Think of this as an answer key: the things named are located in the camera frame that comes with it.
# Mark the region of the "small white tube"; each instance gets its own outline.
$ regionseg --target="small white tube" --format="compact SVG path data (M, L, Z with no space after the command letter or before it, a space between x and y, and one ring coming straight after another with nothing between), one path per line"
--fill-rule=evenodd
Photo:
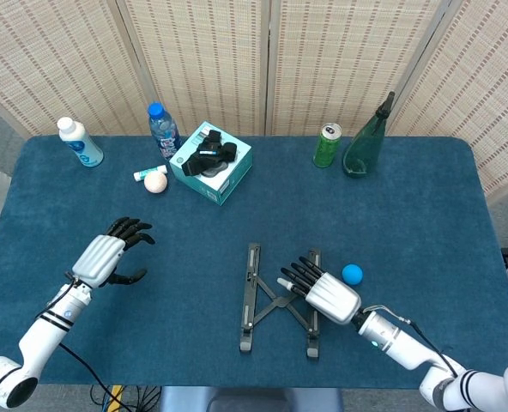
M277 283L279 283L281 286L284 286L288 290L292 290L293 283L283 279L282 277L277 279Z
M168 171L166 170L166 165L151 167L150 169L145 169L145 170L141 170L140 172L135 172L134 173L134 180L136 182L139 182L140 180L144 180L149 172L154 172L155 170L158 170L159 172L163 172L164 174L168 173Z

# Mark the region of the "blue ball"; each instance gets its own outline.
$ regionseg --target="blue ball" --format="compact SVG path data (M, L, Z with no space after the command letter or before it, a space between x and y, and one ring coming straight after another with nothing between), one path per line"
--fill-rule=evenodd
M342 270L342 279L350 286L355 286L363 280L363 269L356 264L347 264Z

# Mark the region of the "blue bottle cap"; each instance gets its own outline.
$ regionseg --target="blue bottle cap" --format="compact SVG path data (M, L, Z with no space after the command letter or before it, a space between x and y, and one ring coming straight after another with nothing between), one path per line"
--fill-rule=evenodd
M156 101L149 105L148 114L151 118L162 118L165 115L165 108L159 101Z

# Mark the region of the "chapstick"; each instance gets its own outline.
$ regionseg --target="chapstick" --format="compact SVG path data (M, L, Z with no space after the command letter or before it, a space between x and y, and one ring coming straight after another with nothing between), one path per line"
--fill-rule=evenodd
M168 171L166 170L165 165L157 166L157 167L151 167L150 169L145 169L140 172L134 173L134 180L136 182L139 182L140 180L144 180L145 177L148 175L149 172L154 172L155 170L158 170L159 172L163 172L164 174L167 174Z

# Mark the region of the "water bottle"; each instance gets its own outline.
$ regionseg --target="water bottle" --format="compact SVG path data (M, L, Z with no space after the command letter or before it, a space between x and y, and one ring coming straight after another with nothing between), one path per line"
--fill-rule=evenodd
M157 142L162 156L169 160L182 145L178 126L170 113L158 101L149 105L148 114L151 136Z
M72 118L60 118L57 121L59 137L73 149L81 163L86 167L98 166L103 160L103 152L96 146L84 129L84 124Z

